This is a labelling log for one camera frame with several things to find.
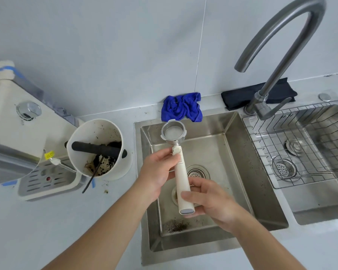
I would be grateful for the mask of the black folded cloth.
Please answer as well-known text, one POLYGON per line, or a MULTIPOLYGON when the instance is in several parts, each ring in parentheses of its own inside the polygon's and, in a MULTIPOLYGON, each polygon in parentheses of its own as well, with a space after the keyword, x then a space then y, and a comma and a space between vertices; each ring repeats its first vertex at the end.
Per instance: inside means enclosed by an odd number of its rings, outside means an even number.
MULTIPOLYGON (((228 110, 242 108, 249 104, 255 93, 261 90, 264 84, 260 83, 240 89, 224 91, 221 93, 222 100, 228 110)), ((298 93, 291 88, 287 78, 282 78, 277 81, 269 92, 266 104, 279 104, 286 98, 291 98, 290 102, 295 102, 297 95, 298 93)))

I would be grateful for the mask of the person's left forearm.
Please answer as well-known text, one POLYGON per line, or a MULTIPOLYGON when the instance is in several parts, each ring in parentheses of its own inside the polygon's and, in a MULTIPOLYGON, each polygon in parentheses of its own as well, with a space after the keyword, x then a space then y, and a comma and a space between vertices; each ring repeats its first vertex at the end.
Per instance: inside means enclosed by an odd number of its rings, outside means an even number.
POLYGON ((163 184, 137 180, 88 231, 42 270, 115 270, 163 184))

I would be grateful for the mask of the person's right hand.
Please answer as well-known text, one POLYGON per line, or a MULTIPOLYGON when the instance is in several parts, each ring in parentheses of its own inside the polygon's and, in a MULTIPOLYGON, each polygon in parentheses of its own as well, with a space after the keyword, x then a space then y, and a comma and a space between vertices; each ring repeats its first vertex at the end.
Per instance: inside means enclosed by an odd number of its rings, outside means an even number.
POLYGON ((239 205, 235 200, 219 184, 212 180, 189 177, 189 184, 190 191, 202 192, 209 195, 210 206, 196 204, 195 212, 184 217, 192 218, 207 215, 223 230, 232 232, 232 222, 236 219, 239 209, 239 205))

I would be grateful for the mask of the steam wand with yellow tag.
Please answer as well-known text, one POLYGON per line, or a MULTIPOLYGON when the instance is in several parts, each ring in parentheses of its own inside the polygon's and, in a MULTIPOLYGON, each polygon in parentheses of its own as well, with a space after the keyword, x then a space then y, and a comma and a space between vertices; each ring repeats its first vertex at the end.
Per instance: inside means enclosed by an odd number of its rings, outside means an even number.
POLYGON ((76 170, 72 167, 70 167, 69 165, 63 163, 60 159, 58 158, 55 158, 55 152, 53 150, 51 151, 46 151, 44 150, 44 157, 45 157, 45 160, 49 160, 53 165, 55 166, 60 166, 72 173, 76 173, 76 170))

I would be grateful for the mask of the perforated steel strainer basket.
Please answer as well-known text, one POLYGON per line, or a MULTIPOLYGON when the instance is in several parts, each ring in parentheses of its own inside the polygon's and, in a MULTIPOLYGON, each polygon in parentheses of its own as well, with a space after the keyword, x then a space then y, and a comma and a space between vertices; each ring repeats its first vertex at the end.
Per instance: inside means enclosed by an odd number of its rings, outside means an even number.
POLYGON ((272 158, 272 169, 275 172, 278 180, 284 180, 287 182, 295 182, 299 179, 296 177, 297 168, 296 165, 285 156, 277 155, 272 158))

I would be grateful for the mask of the person's right forearm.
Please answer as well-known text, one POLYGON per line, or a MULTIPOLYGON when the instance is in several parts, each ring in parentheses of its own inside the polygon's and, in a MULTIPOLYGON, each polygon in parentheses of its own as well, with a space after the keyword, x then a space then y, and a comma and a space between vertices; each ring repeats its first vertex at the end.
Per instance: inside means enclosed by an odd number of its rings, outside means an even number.
POLYGON ((250 214, 236 217, 231 232, 254 270, 307 270, 250 214))

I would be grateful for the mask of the cream espresso machine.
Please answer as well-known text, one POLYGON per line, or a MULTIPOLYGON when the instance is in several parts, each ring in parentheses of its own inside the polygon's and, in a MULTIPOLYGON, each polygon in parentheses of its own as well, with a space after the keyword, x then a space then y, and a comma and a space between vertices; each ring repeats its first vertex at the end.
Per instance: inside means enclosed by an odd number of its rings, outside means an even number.
MULTIPOLYGON (((0 61, 0 67, 13 66, 12 61, 0 61)), ((46 161, 44 150, 55 152, 55 158, 74 168, 69 160, 66 143, 77 129, 65 119, 18 86, 0 72, 0 184, 19 180, 46 161), (41 107, 41 116, 24 121, 16 106, 32 101, 41 107)))

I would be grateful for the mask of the round sink drain strainer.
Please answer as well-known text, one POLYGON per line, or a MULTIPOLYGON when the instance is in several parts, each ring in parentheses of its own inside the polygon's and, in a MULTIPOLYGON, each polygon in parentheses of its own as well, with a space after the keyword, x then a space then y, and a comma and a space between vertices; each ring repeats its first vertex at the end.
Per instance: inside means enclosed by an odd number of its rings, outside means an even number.
POLYGON ((201 165, 191 165, 186 168, 188 177, 199 177, 210 180, 210 174, 206 168, 201 165))

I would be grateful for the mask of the steel drain plug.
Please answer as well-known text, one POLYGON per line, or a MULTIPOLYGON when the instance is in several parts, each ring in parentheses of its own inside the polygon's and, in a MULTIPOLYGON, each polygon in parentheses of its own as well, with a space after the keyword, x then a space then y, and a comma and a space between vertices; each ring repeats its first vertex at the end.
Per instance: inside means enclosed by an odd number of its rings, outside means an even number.
POLYGON ((305 154, 302 140, 287 139, 284 145, 288 152, 294 156, 300 157, 305 154))

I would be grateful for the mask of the blue microfiber cloth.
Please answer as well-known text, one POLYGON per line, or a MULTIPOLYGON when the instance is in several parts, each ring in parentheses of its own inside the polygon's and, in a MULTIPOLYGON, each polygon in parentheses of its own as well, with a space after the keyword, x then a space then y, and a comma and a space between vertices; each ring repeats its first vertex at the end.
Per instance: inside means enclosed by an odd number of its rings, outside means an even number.
POLYGON ((188 118, 192 122, 201 122, 203 114, 198 104, 199 101, 201 101, 201 94, 199 92, 167 96, 163 101, 161 120, 168 122, 173 119, 180 121, 188 118))

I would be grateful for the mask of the person's left hand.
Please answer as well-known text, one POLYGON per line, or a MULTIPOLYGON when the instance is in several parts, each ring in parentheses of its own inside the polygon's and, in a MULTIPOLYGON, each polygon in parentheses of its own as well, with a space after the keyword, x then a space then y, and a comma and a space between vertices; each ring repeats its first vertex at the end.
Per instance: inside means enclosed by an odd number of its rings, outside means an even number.
POLYGON ((168 180, 175 178, 175 165, 164 162, 148 163, 145 158, 136 182, 143 187, 144 196, 150 203, 159 197, 162 186, 168 180))

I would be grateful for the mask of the spilled coffee grounds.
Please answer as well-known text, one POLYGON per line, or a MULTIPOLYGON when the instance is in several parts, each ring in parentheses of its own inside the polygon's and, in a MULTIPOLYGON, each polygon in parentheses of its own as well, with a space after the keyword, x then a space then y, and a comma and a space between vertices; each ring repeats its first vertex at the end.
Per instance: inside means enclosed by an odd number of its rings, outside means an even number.
POLYGON ((176 233, 187 230, 190 227, 189 222, 184 220, 169 220, 162 225, 163 233, 176 233))

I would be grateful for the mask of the stainless steel double sink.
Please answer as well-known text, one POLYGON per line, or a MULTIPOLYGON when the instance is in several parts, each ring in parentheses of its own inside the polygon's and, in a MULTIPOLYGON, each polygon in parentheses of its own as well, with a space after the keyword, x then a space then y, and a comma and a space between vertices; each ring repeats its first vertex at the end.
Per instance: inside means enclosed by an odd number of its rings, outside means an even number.
MULTIPOLYGON (((199 123, 184 119, 187 136, 181 144, 186 167, 201 165, 235 201, 278 239, 338 231, 338 179, 275 189, 251 141, 240 109, 206 110, 199 123)), ((168 147, 161 138, 164 122, 135 122, 137 170, 150 153, 168 147)), ((141 221, 142 266, 239 248, 229 232, 207 216, 191 219, 179 214, 176 182, 170 180, 141 221), (163 233, 169 220, 184 220, 190 227, 163 233)))

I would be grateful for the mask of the cream handled portafilter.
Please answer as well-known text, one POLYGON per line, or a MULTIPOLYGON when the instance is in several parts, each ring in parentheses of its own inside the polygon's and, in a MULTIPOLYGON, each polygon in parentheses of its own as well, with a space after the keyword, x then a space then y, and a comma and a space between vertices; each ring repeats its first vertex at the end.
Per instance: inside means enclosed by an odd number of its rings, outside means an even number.
POLYGON ((175 119, 166 122, 161 129, 161 138, 172 147, 172 154, 179 155, 180 160, 174 167, 176 178, 176 193, 179 213, 183 216, 193 214, 195 212, 194 204, 185 201, 181 197, 183 191, 190 191, 186 165, 184 161, 182 147, 180 143, 185 139, 186 128, 184 124, 175 119))

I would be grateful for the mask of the grey slotted drip tray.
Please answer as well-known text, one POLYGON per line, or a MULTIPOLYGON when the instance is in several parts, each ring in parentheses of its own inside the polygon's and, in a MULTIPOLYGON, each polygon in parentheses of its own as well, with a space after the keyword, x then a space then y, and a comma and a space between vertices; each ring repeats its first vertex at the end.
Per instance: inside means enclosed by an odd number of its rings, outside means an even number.
POLYGON ((86 181, 87 178, 79 172, 73 173, 47 160, 20 178, 15 188, 20 200, 34 201, 76 191, 85 186, 86 181))

